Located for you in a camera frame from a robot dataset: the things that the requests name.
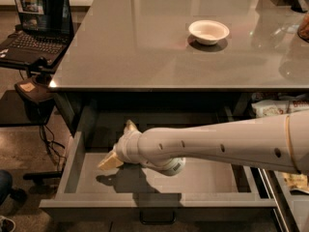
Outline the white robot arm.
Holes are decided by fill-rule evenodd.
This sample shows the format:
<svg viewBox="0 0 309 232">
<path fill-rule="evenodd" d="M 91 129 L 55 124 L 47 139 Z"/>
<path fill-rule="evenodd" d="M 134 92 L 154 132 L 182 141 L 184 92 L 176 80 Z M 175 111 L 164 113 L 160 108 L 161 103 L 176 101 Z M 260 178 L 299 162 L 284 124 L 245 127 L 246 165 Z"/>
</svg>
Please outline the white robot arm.
<svg viewBox="0 0 309 232">
<path fill-rule="evenodd" d="M 135 163 L 173 176 L 182 171 L 187 158 L 306 175 L 309 172 L 309 111 L 144 132 L 127 122 L 124 134 L 98 168 L 109 170 L 124 163 Z"/>
</svg>

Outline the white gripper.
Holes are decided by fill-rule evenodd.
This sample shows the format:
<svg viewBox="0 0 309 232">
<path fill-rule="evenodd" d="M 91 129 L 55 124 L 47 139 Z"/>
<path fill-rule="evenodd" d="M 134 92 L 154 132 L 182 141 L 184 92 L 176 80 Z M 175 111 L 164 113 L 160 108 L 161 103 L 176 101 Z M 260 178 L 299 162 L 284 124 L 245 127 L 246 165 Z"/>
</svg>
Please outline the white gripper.
<svg viewBox="0 0 309 232">
<path fill-rule="evenodd" d="M 141 163 L 143 158 L 138 150 L 138 140 L 141 132 L 131 121 L 126 121 L 124 134 L 114 145 L 113 150 L 109 152 L 105 158 L 98 164 L 100 170 L 110 170 L 122 166 L 127 163 Z"/>
</svg>

